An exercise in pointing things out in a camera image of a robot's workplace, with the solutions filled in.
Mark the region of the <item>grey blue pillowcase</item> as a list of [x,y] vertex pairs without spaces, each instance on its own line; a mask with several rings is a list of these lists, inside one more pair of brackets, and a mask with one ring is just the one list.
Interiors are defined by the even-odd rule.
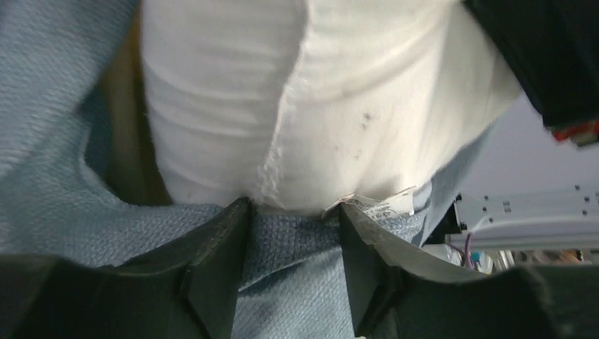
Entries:
[[[1,257],[120,266],[245,198],[252,219],[229,338],[353,338],[338,207],[323,219],[248,196],[219,206],[168,194],[148,116],[143,2],[1,2]],[[412,215],[375,223],[419,247],[493,123],[416,187]]]

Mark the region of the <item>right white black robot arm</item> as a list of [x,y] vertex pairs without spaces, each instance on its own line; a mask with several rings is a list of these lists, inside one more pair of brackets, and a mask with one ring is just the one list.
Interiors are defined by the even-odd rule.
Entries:
[[598,143],[598,2],[465,1],[558,142]]

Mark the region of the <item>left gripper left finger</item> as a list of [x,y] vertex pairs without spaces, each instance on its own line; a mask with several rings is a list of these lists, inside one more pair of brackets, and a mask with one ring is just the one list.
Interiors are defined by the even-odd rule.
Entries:
[[250,202],[120,266],[1,257],[2,338],[229,338]]

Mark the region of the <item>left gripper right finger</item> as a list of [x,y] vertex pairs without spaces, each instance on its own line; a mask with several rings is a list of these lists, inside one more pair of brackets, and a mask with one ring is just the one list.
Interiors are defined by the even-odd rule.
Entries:
[[598,267],[517,266],[486,275],[426,253],[359,208],[339,210],[355,335],[597,338]]

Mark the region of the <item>white pillow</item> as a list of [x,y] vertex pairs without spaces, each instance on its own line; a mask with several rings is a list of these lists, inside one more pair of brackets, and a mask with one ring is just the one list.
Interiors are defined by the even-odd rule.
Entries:
[[173,201],[316,214],[424,186],[521,94],[461,1],[144,1]]

